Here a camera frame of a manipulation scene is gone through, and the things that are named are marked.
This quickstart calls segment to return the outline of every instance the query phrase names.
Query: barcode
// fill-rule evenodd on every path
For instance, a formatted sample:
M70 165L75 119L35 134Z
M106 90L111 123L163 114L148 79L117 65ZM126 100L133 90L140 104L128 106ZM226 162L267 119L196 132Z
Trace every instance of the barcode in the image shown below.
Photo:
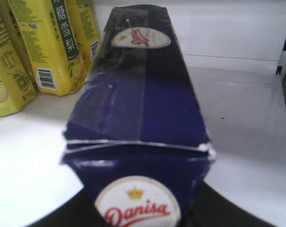
M53 78L52 70L48 68L37 68L37 84L41 88L57 91L57 86Z
M93 58L95 57L96 49L97 46L99 45L99 41L95 40L91 45L90 45L90 60L92 61Z

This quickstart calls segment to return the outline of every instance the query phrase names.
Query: dark blue box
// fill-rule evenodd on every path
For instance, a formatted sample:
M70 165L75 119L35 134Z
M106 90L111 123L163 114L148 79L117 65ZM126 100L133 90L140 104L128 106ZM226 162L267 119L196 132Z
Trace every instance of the dark blue box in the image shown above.
M117 227L173 227L214 161L166 8L114 8L63 162Z

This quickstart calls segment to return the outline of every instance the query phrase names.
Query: danisa logo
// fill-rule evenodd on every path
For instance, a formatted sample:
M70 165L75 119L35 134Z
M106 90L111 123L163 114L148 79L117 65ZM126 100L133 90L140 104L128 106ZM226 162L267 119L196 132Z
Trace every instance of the danisa logo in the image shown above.
M157 49L168 46L170 38L149 27L133 27L119 32L111 41L116 47Z
M95 206L114 227L174 227L180 210L172 193L143 176L121 178L108 185Z

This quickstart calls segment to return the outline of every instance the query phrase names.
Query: white wall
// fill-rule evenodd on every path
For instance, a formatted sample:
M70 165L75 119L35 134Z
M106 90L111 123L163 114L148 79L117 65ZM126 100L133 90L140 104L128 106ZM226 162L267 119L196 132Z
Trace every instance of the white wall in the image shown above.
M187 66L275 73L286 0L91 0L102 31L113 7L167 7Z

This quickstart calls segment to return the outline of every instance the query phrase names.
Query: cardboard packaging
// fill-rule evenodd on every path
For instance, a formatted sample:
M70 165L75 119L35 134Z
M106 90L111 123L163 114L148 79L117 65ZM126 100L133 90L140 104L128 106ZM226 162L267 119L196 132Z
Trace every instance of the cardboard packaging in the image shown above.
M77 92L87 70L65 0L8 0L16 17L38 88L64 96Z
M19 112L35 98L35 89L10 42L0 15L0 116Z
M116 227L174 227L214 161L166 8L114 8L63 162Z
M2 16L3 23L9 35L10 41L13 44L25 71L31 79L32 83L35 84L33 68L30 64L21 32L7 0L0 0L0 14Z
M93 65L99 44L99 34L92 14L90 0L66 0L76 41L86 65L87 71Z

